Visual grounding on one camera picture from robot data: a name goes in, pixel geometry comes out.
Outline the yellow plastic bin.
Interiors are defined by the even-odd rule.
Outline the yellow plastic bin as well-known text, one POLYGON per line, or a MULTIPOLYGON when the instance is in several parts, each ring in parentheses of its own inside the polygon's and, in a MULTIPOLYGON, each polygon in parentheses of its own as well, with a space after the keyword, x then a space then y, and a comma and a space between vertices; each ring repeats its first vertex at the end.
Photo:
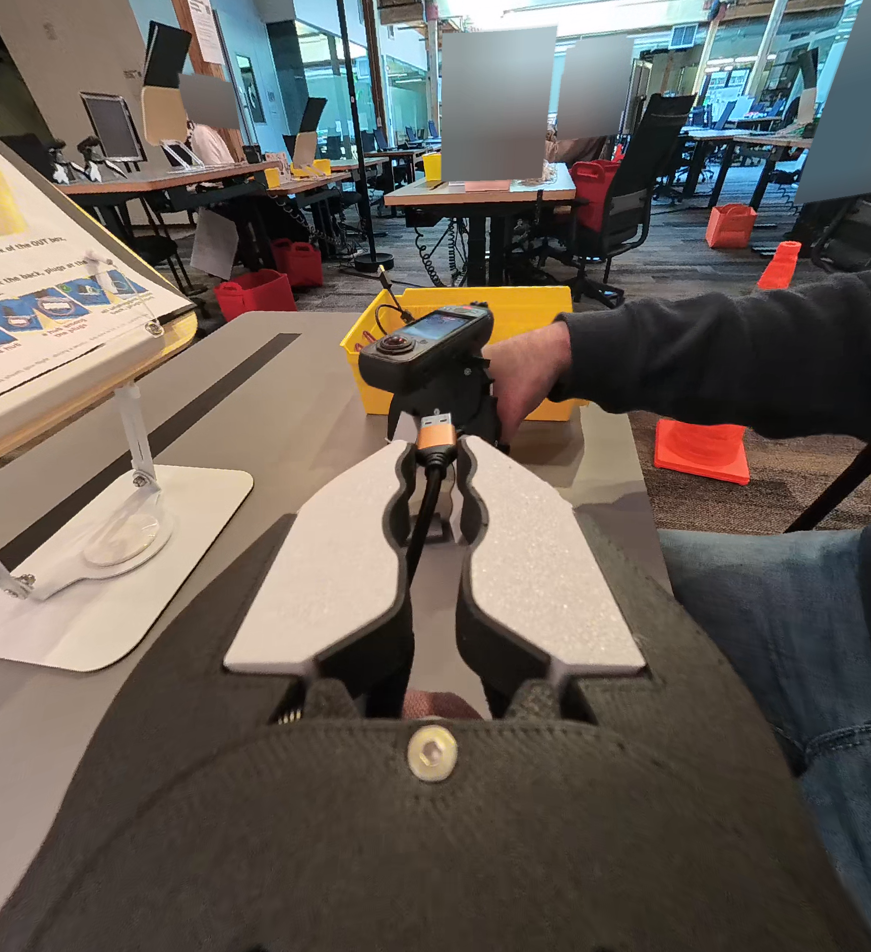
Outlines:
POLYGON ((396 295, 380 291, 339 344, 346 354, 365 413, 386 416, 392 395, 363 381, 358 354, 381 339, 383 331, 402 327, 396 312, 398 305, 411 318, 419 318, 444 305, 478 302, 486 303, 495 318, 492 344, 548 326, 561 313, 572 312, 572 297, 567 287, 409 288, 396 295))

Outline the orange traffic cone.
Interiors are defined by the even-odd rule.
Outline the orange traffic cone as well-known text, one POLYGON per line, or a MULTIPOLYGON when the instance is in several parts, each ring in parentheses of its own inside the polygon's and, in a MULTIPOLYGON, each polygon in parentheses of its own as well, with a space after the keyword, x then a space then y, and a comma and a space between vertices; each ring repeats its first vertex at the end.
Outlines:
MULTIPOLYGON (((789 287, 799 260, 801 244, 780 243, 760 276, 759 291, 789 287)), ((654 464, 719 482, 747 485, 751 480, 744 446, 745 428, 734 424, 695 425, 670 419, 656 423, 654 464)))

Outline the long wooden desk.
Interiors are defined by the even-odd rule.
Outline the long wooden desk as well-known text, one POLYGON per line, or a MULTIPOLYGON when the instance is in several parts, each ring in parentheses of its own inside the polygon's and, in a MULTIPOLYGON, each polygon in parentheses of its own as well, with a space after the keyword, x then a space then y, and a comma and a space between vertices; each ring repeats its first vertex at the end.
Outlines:
POLYGON ((82 180, 58 189, 96 217, 147 264, 168 268, 179 283, 184 266, 178 244, 171 238, 163 214, 231 207, 239 244, 249 252, 248 268, 275 268, 271 240, 262 214, 250 206, 251 197, 268 194, 266 173, 278 162, 238 163, 176 173, 132 173, 103 182, 82 180))

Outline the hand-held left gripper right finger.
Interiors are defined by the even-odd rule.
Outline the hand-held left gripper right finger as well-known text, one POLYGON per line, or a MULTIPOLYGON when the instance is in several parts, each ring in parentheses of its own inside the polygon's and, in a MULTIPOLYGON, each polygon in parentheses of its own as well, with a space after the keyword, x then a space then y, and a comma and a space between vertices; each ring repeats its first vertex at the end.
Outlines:
POLYGON ((547 685, 560 710, 581 683, 643 681, 647 662, 571 504, 477 436, 460 440, 456 470, 455 641, 490 717, 527 684, 547 685))

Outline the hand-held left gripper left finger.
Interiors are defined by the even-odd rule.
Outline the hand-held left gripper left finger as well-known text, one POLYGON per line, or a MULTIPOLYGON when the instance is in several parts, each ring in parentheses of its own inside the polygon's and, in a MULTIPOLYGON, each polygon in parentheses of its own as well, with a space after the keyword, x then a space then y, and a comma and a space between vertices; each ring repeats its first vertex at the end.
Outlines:
POLYGON ((371 718, 402 716, 415 659, 405 545, 416 447, 394 440, 300 507, 223 666, 341 682, 371 718))

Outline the black slanted bar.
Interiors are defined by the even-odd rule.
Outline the black slanted bar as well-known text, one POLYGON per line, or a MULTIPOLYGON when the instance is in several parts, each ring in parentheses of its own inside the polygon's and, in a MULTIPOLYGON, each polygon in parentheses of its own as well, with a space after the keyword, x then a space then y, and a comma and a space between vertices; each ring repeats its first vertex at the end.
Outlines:
POLYGON ((820 494, 785 530, 795 533, 816 529, 835 508, 871 476, 871 445, 865 446, 834 482, 820 494))

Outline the black usb cable orange plug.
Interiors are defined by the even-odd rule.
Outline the black usb cable orange plug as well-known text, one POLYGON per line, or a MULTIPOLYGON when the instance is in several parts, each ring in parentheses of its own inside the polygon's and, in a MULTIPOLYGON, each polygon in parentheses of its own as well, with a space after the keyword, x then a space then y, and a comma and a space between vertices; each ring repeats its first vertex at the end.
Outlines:
POLYGON ((425 488, 413 525, 407 550, 407 582, 412 584, 436 515, 442 484, 456 458, 456 430, 450 414, 437 414, 420 420, 416 459, 425 476, 425 488))

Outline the white hanging paper sheet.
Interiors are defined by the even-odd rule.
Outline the white hanging paper sheet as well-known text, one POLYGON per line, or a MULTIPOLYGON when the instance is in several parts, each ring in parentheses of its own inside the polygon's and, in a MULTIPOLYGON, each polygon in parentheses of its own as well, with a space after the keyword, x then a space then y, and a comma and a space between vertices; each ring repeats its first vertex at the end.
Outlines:
POLYGON ((212 208, 200 209, 191 245, 191 268, 227 282, 232 278, 238 250, 237 225, 212 208))

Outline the person's right hand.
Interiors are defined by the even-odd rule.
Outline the person's right hand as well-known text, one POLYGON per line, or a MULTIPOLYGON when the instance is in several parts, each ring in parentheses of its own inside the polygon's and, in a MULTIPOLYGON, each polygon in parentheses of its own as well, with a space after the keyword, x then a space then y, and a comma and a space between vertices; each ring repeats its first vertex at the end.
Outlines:
POLYGON ((557 321, 489 344, 482 355, 489 362, 488 374, 501 427, 500 441, 509 445, 524 420, 571 368, 569 328, 566 323, 557 321))

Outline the printed instruction sheet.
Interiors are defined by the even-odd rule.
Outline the printed instruction sheet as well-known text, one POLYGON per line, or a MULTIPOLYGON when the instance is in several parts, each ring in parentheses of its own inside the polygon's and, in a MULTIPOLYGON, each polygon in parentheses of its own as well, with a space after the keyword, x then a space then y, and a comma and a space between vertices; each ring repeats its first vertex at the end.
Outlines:
POLYGON ((191 301, 0 142, 0 398, 105 351, 191 301))

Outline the low red fabric bag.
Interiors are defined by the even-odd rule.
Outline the low red fabric bag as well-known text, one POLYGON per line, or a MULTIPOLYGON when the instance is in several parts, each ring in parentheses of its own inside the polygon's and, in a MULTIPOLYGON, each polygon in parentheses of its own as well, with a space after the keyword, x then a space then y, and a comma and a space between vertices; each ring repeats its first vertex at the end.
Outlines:
POLYGON ((286 274, 271 268, 236 276, 214 288, 226 322, 249 312, 296 312, 294 293, 286 274))

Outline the orange fabric bag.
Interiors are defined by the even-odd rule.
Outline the orange fabric bag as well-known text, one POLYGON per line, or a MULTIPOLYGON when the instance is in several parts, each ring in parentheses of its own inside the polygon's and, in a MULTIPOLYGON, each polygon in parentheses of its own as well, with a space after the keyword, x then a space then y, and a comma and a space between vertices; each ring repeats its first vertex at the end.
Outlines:
POLYGON ((709 248, 739 250, 747 248, 757 220, 757 210, 749 205, 727 204, 711 209, 705 231, 709 248))

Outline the grey tablet on stand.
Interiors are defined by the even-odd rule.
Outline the grey tablet on stand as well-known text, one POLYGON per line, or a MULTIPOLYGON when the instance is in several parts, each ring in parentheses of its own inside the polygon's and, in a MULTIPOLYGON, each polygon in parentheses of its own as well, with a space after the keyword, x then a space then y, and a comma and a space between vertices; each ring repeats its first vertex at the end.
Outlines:
POLYGON ((79 96, 106 159, 134 165, 146 161, 132 113, 122 96, 88 91, 81 91, 79 96))

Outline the person's right forearm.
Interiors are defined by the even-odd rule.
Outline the person's right forearm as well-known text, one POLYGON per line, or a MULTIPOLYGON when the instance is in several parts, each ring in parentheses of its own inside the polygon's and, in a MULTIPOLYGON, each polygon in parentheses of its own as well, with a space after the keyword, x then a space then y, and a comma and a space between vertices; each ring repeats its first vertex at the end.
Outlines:
POLYGON ((571 363, 551 398, 770 439, 871 445, 871 269, 788 290, 561 315, 571 363))

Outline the white document holder stand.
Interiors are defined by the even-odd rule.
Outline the white document holder stand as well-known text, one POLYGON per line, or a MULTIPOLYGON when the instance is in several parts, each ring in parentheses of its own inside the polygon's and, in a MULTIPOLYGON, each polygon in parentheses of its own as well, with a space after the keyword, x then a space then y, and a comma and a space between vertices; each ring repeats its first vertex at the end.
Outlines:
POLYGON ((8 568, 0 559, 0 660, 76 673, 104 669, 145 638, 252 489, 240 470, 155 464, 136 378, 183 349, 184 315, 149 324, 156 342, 69 363, 0 398, 0 457, 111 397, 129 469, 8 568))

